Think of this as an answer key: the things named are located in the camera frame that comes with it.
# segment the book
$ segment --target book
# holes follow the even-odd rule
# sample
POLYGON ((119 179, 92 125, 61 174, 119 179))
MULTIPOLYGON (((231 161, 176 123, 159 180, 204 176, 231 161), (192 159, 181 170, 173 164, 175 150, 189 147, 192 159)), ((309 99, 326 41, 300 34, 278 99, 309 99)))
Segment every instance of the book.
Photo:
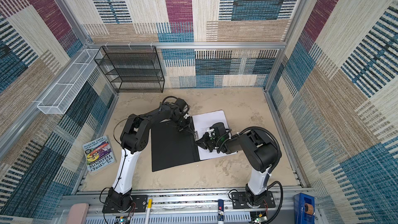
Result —
POLYGON ((108 136, 102 136, 83 145, 87 171, 96 173, 107 165, 116 162, 108 136))

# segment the white paper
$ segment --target white paper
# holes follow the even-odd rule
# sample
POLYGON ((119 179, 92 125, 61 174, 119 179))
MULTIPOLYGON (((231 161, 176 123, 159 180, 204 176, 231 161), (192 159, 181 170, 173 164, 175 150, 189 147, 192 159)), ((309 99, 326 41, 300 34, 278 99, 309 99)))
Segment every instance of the white paper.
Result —
MULTIPOLYGON (((224 123, 225 128, 229 128, 223 110, 203 113, 199 115, 193 115, 192 120, 193 120, 193 126, 195 127, 195 131, 197 132, 197 139, 201 139, 205 134, 205 132, 209 129, 209 127, 211 127, 215 123, 222 122, 224 123)), ((206 160, 215 157, 223 157, 223 156, 236 154, 236 152, 231 154, 225 154, 222 152, 217 153, 216 150, 210 152, 209 150, 202 149, 199 146, 198 146, 198 151, 199 151, 200 160, 206 160)))

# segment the black mesh organizer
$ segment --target black mesh organizer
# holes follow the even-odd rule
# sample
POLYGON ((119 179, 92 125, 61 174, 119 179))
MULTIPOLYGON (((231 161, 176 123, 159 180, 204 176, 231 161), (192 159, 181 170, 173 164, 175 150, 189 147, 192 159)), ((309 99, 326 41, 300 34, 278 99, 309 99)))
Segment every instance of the black mesh organizer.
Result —
POLYGON ((118 93, 163 92, 164 76, 156 47, 102 46, 98 52, 102 59, 95 62, 118 93))

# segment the table surface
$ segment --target table surface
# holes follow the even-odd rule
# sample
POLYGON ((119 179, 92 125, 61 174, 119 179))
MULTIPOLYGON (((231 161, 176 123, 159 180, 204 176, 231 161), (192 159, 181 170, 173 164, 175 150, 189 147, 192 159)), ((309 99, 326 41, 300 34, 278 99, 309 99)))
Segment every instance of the table surface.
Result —
MULTIPOLYGON (((262 89, 231 87, 165 89, 163 93, 121 93, 105 130, 105 135, 108 135, 111 141, 117 163, 109 165, 95 175, 88 174, 83 191, 101 191, 104 187, 111 187, 115 180, 121 160, 121 147, 113 139, 112 134, 115 125, 132 113, 139 115, 159 107, 159 102, 169 95, 184 99, 191 106, 189 111, 191 116, 224 110, 233 133, 250 126, 268 129, 279 141, 282 150, 281 160, 272 172, 269 182, 278 180, 285 186, 297 185, 262 89)), ((116 128, 117 138, 120 137, 123 127, 124 123, 121 123, 116 128)), ((249 181, 250 174, 251 165, 243 152, 152 172, 151 141, 149 140, 138 159, 132 187, 133 189, 244 187, 249 181)))

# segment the brown tape roll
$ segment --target brown tape roll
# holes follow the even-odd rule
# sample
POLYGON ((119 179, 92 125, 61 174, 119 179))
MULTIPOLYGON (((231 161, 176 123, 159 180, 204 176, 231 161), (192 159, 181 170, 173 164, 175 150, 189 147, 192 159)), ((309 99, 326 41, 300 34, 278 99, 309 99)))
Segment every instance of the brown tape roll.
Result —
POLYGON ((305 203, 304 207, 305 207, 305 213, 306 214, 309 214, 309 215, 313 215, 314 214, 314 207, 311 204, 305 203))

